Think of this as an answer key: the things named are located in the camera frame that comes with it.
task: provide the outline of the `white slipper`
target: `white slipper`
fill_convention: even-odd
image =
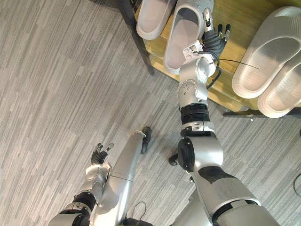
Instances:
[[[163,64],[172,74],[179,74],[185,61],[183,49],[200,39],[205,31],[203,12],[213,11],[214,0],[178,0],[174,10],[174,21],[169,34]]]
[[[282,66],[301,50],[301,8],[282,7],[269,15],[255,34],[234,73],[232,87],[244,98],[259,96]]]
[[[270,118],[289,113],[301,102],[301,52],[290,59],[258,98],[258,108]]]
[[[159,37],[175,3],[176,0],[143,0],[136,26],[140,37],[148,40]]]

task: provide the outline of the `robotic arm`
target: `robotic arm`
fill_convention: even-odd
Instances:
[[[183,50],[185,64],[180,69],[178,88],[182,128],[178,145],[179,165],[190,172],[205,213],[214,226],[278,226],[259,200],[236,177],[222,170],[223,151],[216,138],[207,108],[208,77],[215,72],[230,33],[221,38],[214,33],[211,11],[204,12],[204,46],[196,41]],[[185,226],[177,221],[173,226]]]
[[[48,226],[89,226],[91,212],[103,194],[103,186],[107,180],[111,165],[104,163],[107,152],[101,151],[98,144],[91,158],[92,165],[86,169],[85,182],[72,203],[57,214]]]

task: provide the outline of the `floor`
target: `floor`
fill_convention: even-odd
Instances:
[[[167,162],[180,139],[178,83],[149,75],[118,10],[98,3],[0,2],[0,225],[47,225],[72,201],[94,145],[113,142],[114,164],[145,125],[153,138],[139,160],[129,215],[145,201],[143,220],[167,226],[194,190],[189,175]],[[281,225],[301,225],[293,190],[301,121],[224,118],[225,111],[209,101],[224,170]]]

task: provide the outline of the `black metal frame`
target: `black metal frame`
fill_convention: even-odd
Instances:
[[[247,110],[243,112],[226,112],[223,114],[224,117],[231,118],[268,118],[258,110]],[[282,116],[283,119],[301,119],[301,107],[295,107],[289,113]]]
[[[151,65],[150,55],[146,51],[145,44],[143,39],[138,35],[136,30],[137,21],[135,18],[135,12],[138,9],[138,5],[141,0],[116,0],[117,7],[126,22],[128,28],[131,31],[134,42],[140,52],[142,60],[145,63],[145,66],[151,75],[154,74],[154,68]]]

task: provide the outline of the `silver metal casing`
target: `silver metal casing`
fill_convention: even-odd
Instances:
[[[199,200],[197,190],[191,194],[189,203],[175,219],[172,226],[211,226],[205,213],[204,206]]]
[[[200,54],[199,59],[186,63],[180,68],[178,88],[180,109],[193,103],[207,105],[206,82],[214,72],[215,64],[210,54]]]
[[[215,137],[189,137],[189,139],[193,145],[195,158],[191,175],[210,220],[220,207],[233,201],[251,200],[260,205],[256,197],[239,179],[226,173],[214,180],[208,180],[200,175],[200,169],[205,167],[221,168],[222,166],[223,151]]]
[[[106,183],[111,165],[109,163],[93,164],[86,169],[86,178],[79,192],[90,192],[99,201],[103,194],[103,186]]]
[[[94,226],[122,225],[144,137],[134,133],[122,150],[95,209]]]

